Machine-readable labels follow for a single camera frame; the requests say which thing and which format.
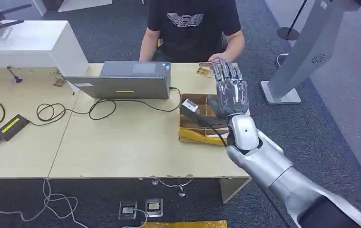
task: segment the desk leg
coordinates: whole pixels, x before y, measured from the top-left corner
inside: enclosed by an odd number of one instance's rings
[[[252,178],[220,178],[222,203],[227,203],[234,195],[236,195]]]

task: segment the floor socket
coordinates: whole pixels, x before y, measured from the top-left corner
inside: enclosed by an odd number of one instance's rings
[[[118,219],[136,219],[137,212],[137,201],[122,201],[120,202],[120,209],[118,212]]]
[[[164,214],[162,210],[163,202],[162,198],[146,199],[145,212],[148,217],[161,217]]]

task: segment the t-shirt logo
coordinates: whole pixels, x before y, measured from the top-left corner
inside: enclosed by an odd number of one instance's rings
[[[168,18],[178,27],[197,27],[203,21],[204,14],[195,14],[194,16],[178,16],[177,13],[167,13]]]

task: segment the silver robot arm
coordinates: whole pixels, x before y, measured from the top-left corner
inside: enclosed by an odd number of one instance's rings
[[[297,171],[283,150],[256,129],[250,116],[236,115],[229,126],[234,133],[234,144],[226,147],[229,158],[274,194],[298,227],[361,227],[361,212]]]
[[[249,108],[246,82],[238,68],[220,60],[212,64],[217,98],[208,102],[220,119],[228,120],[226,151],[263,190],[275,195],[300,228],[361,228],[361,212],[298,172],[283,150],[258,130]]]

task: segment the person's hand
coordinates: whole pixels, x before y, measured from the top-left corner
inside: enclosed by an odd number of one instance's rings
[[[228,62],[231,62],[233,61],[233,59],[228,55],[227,52],[223,52],[223,53],[216,53],[216,54],[213,54],[209,59],[208,59],[208,62],[218,62],[218,59],[222,59],[222,60],[225,60],[225,61],[228,61]]]

